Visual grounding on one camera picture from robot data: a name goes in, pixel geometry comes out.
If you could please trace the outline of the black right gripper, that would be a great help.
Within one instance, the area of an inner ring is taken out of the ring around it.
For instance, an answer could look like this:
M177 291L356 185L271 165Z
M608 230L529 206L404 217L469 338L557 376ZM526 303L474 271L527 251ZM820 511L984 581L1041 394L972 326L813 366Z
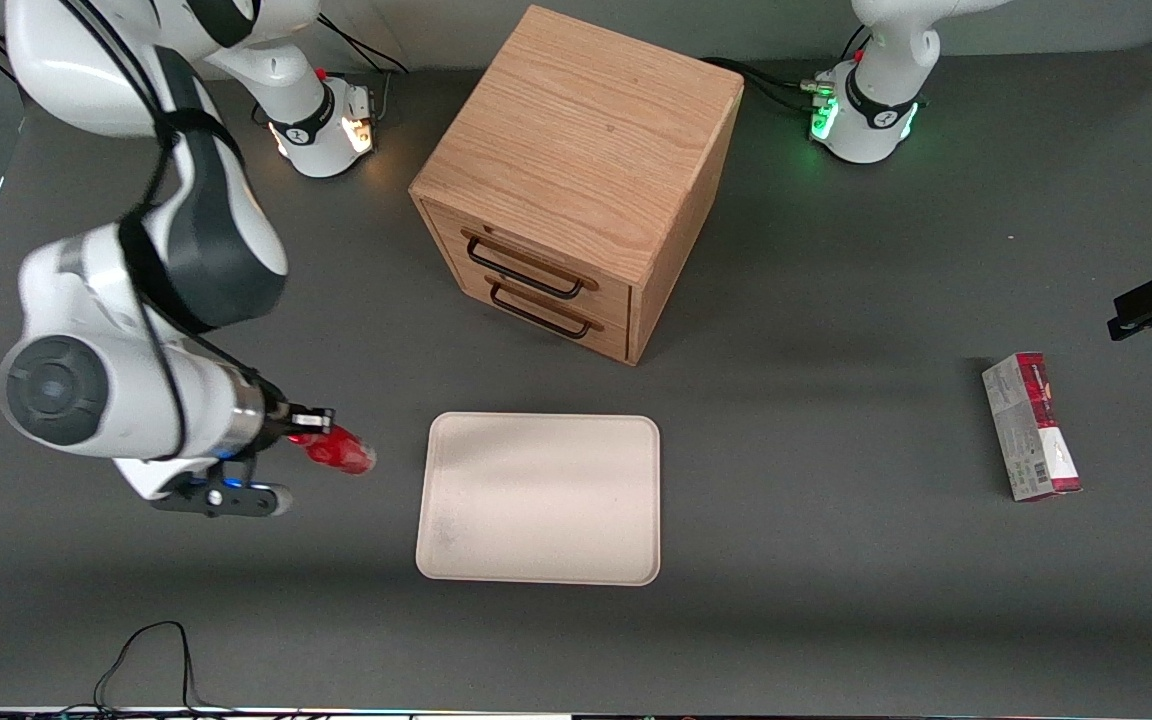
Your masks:
M256 434L256 447L268 448L288 437L289 441L314 441L314 437L329 433L334 427L335 410L332 407L306 407L293 404L271 382L257 382L262 393L262 427Z

